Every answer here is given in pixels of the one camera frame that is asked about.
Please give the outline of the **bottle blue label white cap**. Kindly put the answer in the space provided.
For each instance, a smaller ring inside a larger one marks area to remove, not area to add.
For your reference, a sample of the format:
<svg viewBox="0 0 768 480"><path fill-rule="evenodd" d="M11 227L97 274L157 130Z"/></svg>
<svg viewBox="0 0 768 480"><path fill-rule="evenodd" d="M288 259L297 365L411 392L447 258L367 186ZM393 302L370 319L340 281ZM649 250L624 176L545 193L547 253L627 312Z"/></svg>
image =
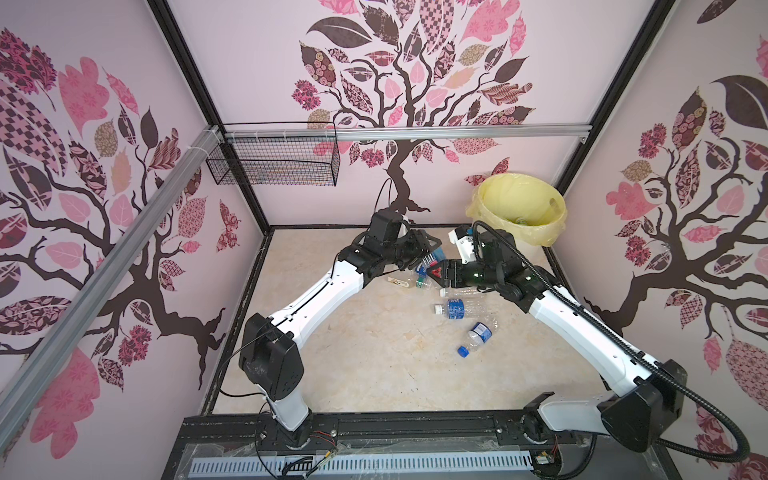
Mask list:
<svg viewBox="0 0 768 480"><path fill-rule="evenodd" d="M448 320L480 319L491 315L491 310L478 299L451 298L433 305L433 312Z"/></svg>

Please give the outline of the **small bottle blue cap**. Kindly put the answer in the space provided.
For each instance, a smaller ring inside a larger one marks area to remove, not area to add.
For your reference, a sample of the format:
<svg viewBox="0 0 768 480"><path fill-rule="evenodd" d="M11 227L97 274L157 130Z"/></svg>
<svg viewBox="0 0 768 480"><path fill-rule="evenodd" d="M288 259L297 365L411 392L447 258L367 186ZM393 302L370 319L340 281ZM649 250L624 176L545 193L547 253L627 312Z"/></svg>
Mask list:
<svg viewBox="0 0 768 480"><path fill-rule="evenodd" d="M467 358L475 351L482 349L494 337L498 330L498 322L495 318L476 322L467 331L466 342L457 348L461 358Z"/></svg>

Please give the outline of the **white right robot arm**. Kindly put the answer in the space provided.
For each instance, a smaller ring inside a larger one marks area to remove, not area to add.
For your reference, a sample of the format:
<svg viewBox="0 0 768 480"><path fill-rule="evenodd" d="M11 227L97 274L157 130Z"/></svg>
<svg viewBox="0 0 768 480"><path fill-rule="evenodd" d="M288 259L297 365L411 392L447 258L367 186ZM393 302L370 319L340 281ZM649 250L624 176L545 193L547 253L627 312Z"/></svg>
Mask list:
<svg viewBox="0 0 768 480"><path fill-rule="evenodd" d="M441 287L472 287L497 293L548 326L600 375L607 393L567 398L543 393L530 405L532 435L575 431L607 435L625 448L644 452L681 414L682 394L641 365L644 354L610 335L545 268L530 263L507 233L475 233L458 227L449 234L456 259L428 269Z"/></svg>

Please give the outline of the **Fiji bottle red flower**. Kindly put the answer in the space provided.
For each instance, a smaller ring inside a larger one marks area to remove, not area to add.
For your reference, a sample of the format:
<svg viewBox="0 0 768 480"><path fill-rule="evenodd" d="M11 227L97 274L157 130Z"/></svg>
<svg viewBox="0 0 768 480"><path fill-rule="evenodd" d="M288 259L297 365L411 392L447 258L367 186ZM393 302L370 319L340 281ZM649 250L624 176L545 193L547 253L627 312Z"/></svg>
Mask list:
<svg viewBox="0 0 768 480"><path fill-rule="evenodd" d="M421 263L416 268L416 273L419 276L426 277L428 275L427 271L430 267L438 264L440 261L443 261L446 259L445 253L441 248L438 248L437 250L429 253L426 255Z"/></svg>

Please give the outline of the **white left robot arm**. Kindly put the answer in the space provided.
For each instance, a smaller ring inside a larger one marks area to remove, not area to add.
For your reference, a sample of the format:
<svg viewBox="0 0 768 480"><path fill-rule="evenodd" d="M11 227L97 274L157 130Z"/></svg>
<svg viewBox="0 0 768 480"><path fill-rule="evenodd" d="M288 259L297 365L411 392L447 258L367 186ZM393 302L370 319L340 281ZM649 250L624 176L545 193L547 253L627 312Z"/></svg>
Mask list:
<svg viewBox="0 0 768 480"><path fill-rule="evenodd" d="M283 430L296 434L311 416L301 392L301 350L314 331L345 301L385 275L387 267L414 269L440 247L441 240L422 229L397 226L392 240L364 232L297 299L269 316L255 314L247 320L237 365L265 396Z"/></svg>

